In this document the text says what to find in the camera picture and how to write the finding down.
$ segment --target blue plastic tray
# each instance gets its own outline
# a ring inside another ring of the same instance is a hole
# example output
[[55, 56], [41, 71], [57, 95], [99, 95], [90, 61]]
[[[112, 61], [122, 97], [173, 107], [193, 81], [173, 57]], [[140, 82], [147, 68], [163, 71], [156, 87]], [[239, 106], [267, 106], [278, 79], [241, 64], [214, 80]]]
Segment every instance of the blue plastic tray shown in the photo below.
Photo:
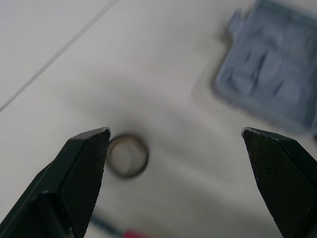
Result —
[[276, 2], [235, 13], [234, 39], [214, 82], [218, 95], [278, 127], [317, 132], [317, 21]]

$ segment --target white tile floor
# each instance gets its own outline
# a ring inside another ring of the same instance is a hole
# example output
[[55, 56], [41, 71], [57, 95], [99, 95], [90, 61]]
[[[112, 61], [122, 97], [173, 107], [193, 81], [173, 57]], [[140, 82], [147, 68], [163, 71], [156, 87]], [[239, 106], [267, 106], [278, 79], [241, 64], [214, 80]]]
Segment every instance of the white tile floor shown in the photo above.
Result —
[[[236, 8], [248, 9], [252, 3], [119, 0], [0, 113], [0, 219], [68, 138], [109, 126], [113, 135], [142, 134], [151, 149], [149, 167], [138, 179], [118, 182], [104, 176], [96, 210], [114, 224], [155, 238], [280, 238], [240, 136], [245, 126], [278, 130], [215, 98], [209, 87], [227, 51], [221, 40], [226, 23]], [[56, 2], [55, 9], [63, 4], [77, 5]], [[33, 36], [27, 34], [38, 42], [17, 43], [23, 50], [8, 51], [2, 44], [1, 62], [12, 57], [15, 63], [12, 68], [3, 65], [10, 69], [4, 78], [29, 80], [52, 51], [109, 2], [94, 4], [83, 0], [78, 9], [70, 7], [75, 13], [66, 14], [72, 18], [69, 31], [54, 32], [56, 40], [36, 37], [44, 27]], [[316, 1], [298, 4], [317, 13]], [[40, 13], [34, 15], [46, 26], [52, 19]], [[59, 38], [68, 32], [72, 33]], [[11, 38], [20, 34], [24, 33], [19, 26]], [[28, 60], [28, 52], [38, 44], [48, 51]], [[17, 72], [23, 67], [25, 71]], [[17, 90], [7, 85], [1, 82], [2, 103]], [[317, 158], [310, 138], [289, 136]], [[103, 235], [89, 227], [86, 237]]]

